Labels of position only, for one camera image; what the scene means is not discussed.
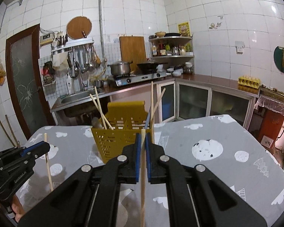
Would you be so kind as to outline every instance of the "table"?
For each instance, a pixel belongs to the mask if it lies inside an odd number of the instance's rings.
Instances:
[[[89,126],[46,126],[26,143],[48,134],[54,187],[83,164],[103,165]],[[274,157],[229,115],[155,125],[155,143],[181,164],[203,164],[261,214],[270,227],[284,211],[284,172]],[[25,210],[49,194],[45,159],[36,160],[34,175],[17,192]],[[146,226],[169,226],[165,185],[146,184]],[[121,185],[118,227],[140,224],[140,184]]]

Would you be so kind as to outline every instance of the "gas stove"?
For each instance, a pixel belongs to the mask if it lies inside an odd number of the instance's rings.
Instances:
[[[140,74],[140,75],[127,75],[118,77],[109,77],[107,83],[109,86],[124,86],[132,83],[143,82],[147,80],[153,80],[158,78],[166,77],[166,72],[155,72],[150,74]]]

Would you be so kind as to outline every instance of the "human hand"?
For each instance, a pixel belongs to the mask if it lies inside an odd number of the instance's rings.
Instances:
[[[23,209],[23,206],[21,205],[18,197],[16,195],[13,196],[12,200],[11,200],[11,208],[14,211],[14,213],[16,214],[15,216],[15,220],[18,223],[20,221],[20,219],[22,218],[22,216],[25,214],[25,211]]]

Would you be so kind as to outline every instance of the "rectangular cutting board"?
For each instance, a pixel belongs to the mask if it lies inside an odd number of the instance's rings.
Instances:
[[[133,63],[130,70],[135,71],[137,64],[146,61],[144,37],[120,37],[121,58]]]

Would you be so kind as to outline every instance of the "silver bolt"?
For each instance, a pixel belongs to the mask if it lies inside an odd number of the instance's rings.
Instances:
[[[196,170],[197,170],[198,172],[203,172],[203,171],[205,171],[205,166],[203,166],[203,165],[197,165],[197,166],[196,166]]]
[[[167,162],[167,161],[169,161],[169,157],[167,155],[161,155],[160,160],[163,161],[163,162]]]
[[[125,160],[127,160],[127,157],[125,155],[119,155],[117,160],[120,162],[124,162]]]
[[[83,165],[83,166],[81,166],[81,170],[83,172],[87,173],[91,170],[91,166],[90,165]]]

